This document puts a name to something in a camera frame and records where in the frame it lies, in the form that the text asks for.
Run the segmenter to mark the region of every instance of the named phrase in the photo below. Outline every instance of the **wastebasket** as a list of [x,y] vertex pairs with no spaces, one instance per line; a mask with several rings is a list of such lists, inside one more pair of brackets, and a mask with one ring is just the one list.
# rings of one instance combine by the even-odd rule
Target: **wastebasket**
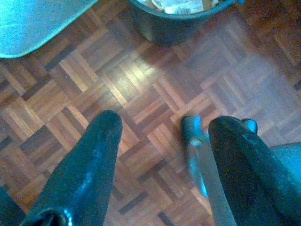
[[149,41],[170,46],[187,40],[200,25],[215,13],[227,8],[236,0],[225,0],[216,7],[189,15],[172,15],[155,11],[137,0],[128,0],[133,21]]

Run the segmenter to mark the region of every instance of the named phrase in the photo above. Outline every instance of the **wooden floor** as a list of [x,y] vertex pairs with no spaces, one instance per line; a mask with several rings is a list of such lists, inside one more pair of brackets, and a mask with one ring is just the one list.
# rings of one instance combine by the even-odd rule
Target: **wooden floor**
[[213,226],[179,121],[250,117],[268,145],[300,141],[299,12],[293,0],[246,0],[161,47],[125,0],[100,0],[40,49],[0,60],[0,186],[28,212],[88,123],[113,109],[124,130],[105,225]]

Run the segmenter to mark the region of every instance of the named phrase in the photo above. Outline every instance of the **parquet floor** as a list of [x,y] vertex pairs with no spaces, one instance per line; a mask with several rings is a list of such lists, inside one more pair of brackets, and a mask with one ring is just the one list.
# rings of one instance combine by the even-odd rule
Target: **parquet floor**
[[125,0],[100,0],[43,47],[0,60],[0,185],[27,212],[100,111],[124,130],[106,226],[213,226],[189,177],[179,120],[258,121],[268,145],[301,140],[300,6],[246,0],[161,47]]

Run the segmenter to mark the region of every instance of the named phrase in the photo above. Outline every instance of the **blue mat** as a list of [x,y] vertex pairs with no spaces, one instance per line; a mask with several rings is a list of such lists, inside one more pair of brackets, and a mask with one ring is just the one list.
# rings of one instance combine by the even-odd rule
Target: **blue mat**
[[97,0],[0,0],[0,57],[39,48]]

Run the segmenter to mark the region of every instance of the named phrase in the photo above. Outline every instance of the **trash bin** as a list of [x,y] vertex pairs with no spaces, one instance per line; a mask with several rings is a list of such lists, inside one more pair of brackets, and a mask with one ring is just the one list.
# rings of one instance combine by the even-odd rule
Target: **trash bin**
[[235,1],[225,0],[214,8],[194,14],[173,15],[155,11],[137,0],[128,0],[133,21],[141,34],[147,40],[165,46],[187,40],[200,25]]

